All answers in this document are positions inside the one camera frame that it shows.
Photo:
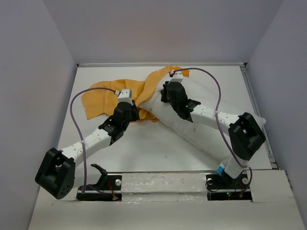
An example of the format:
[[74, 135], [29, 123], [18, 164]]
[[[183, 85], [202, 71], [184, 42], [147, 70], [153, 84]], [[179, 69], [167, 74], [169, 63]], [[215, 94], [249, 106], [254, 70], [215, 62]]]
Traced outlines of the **white pillow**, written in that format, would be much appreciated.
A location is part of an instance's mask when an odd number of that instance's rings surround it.
[[144, 89], [137, 98], [138, 106], [217, 161], [224, 165], [234, 161], [226, 146], [230, 143], [228, 129], [245, 110], [222, 100], [216, 111], [218, 90], [211, 90], [189, 77], [183, 77], [181, 85], [187, 97], [200, 102], [188, 113], [188, 119], [184, 120], [169, 103], [161, 101], [163, 84], [170, 79], [167, 75], [161, 78], [147, 78]]

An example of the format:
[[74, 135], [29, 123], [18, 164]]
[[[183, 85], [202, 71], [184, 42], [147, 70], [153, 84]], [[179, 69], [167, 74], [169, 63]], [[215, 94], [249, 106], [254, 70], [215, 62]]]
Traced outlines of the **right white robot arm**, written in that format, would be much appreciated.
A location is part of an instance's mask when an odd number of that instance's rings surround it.
[[250, 113], [233, 115], [218, 111], [221, 88], [215, 109], [189, 99], [184, 86], [178, 81], [166, 81], [161, 91], [161, 101], [169, 103], [183, 120], [217, 129], [232, 154], [221, 175], [224, 187], [238, 183], [238, 176], [248, 167], [248, 162], [259, 150], [266, 138], [254, 116]]

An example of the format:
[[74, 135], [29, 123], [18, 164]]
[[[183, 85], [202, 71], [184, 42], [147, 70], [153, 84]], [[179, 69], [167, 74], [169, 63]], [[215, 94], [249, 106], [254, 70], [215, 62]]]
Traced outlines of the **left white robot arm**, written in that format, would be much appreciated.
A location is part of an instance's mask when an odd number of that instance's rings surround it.
[[111, 115], [92, 134], [75, 144], [57, 150], [49, 149], [35, 176], [35, 182], [56, 199], [64, 198], [73, 188], [75, 169], [88, 157], [123, 137], [130, 122], [139, 120], [134, 100], [121, 101]]

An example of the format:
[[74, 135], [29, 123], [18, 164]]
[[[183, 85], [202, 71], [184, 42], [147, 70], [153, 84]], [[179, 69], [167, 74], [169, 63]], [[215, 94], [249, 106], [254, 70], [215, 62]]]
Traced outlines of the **yellow orange pillowcase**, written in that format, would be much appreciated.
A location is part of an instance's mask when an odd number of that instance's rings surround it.
[[150, 73], [144, 81], [120, 79], [93, 84], [82, 95], [82, 104], [87, 119], [102, 114], [113, 115], [117, 104], [126, 102], [139, 109], [140, 120], [158, 121], [158, 118], [149, 109], [141, 109], [141, 104], [152, 99], [155, 92], [159, 93], [158, 83], [163, 77], [178, 69], [180, 67], [166, 66]]

